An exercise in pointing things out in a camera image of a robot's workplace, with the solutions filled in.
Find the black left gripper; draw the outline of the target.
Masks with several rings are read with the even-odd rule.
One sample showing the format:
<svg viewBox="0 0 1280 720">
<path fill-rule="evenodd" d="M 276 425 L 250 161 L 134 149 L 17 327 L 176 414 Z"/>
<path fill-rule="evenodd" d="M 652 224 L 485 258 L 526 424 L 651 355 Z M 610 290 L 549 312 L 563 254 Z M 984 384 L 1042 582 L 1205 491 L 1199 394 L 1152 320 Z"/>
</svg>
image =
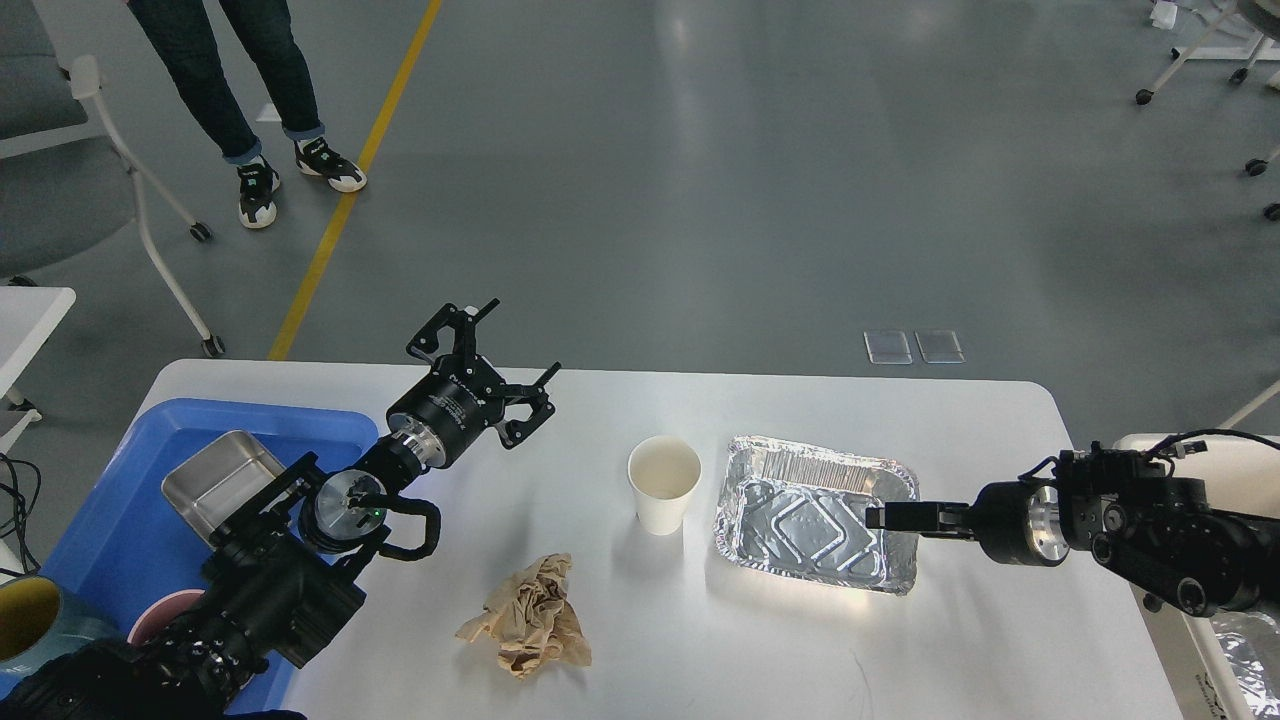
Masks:
<svg viewBox="0 0 1280 720">
<path fill-rule="evenodd" d="M 476 328 L 499 304 L 499 299 L 480 309 L 445 304 L 406 345 L 406 352 L 428 363 L 430 372 L 393 402 L 387 424 L 422 468 L 449 468 L 493 425 L 506 448 L 518 447 L 556 414 L 547 384 L 561 363 L 531 384 L 511 384 L 477 351 Z M 452 346 L 442 354 L 444 329 Z M 506 407 L 513 406 L 529 406 L 529 418 L 503 419 Z"/>
</svg>

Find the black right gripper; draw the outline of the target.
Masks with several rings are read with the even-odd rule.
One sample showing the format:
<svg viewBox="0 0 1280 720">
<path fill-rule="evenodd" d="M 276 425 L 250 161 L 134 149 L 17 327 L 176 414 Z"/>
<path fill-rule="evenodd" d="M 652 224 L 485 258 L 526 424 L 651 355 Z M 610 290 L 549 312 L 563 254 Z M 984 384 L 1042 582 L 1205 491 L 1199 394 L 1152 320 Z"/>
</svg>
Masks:
<svg viewBox="0 0 1280 720">
<path fill-rule="evenodd" d="M 934 539 L 977 541 L 996 562 L 1056 568 L 1070 552 L 1060 519 L 1059 491 L 1021 482 L 984 487 L 975 502 L 887 502 L 865 510 L 869 529 Z"/>
</svg>

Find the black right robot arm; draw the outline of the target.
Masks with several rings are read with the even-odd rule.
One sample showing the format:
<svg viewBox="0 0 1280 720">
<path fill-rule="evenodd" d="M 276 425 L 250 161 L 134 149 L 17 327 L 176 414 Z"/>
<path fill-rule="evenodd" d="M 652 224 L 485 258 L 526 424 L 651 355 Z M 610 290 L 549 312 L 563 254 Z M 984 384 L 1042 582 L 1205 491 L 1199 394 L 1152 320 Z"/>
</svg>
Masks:
<svg viewBox="0 0 1280 720">
<path fill-rule="evenodd" d="M 966 541 L 995 562 L 1056 568 L 1071 551 L 1192 618 L 1277 616 L 1277 520 L 1213 507 L 1176 462 L 1210 430 L 1148 448 L 1068 448 L 970 503 L 895 501 L 865 512 L 870 529 Z"/>
</svg>

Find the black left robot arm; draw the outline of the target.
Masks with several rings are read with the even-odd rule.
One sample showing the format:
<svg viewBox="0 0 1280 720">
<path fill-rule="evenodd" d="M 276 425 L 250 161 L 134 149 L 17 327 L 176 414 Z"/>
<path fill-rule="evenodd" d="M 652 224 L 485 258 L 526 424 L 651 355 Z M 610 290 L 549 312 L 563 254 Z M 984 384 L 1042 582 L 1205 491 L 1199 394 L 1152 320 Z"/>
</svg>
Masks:
<svg viewBox="0 0 1280 720">
<path fill-rule="evenodd" d="M 360 573 L 375 559 L 415 562 L 442 533 L 435 503 L 406 491 L 447 469 L 486 429 L 507 448 L 554 414 L 547 384 L 508 382 L 476 347 L 490 307 L 443 305 L 407 343 L 428 374 L 387 411 L 388 432 L 356 462 L 325 471 L 307 452 L 283 465 L 246 430 L 230 430 L 163 482 L 166 501 L 211 550 L 207 589 L 141 646 L 108 633 L 6 626 L 22 679 L 5 719 L 224 719 L 280 655 L 296 667 L 326 648 L 364 606 Z"/>
</svg>

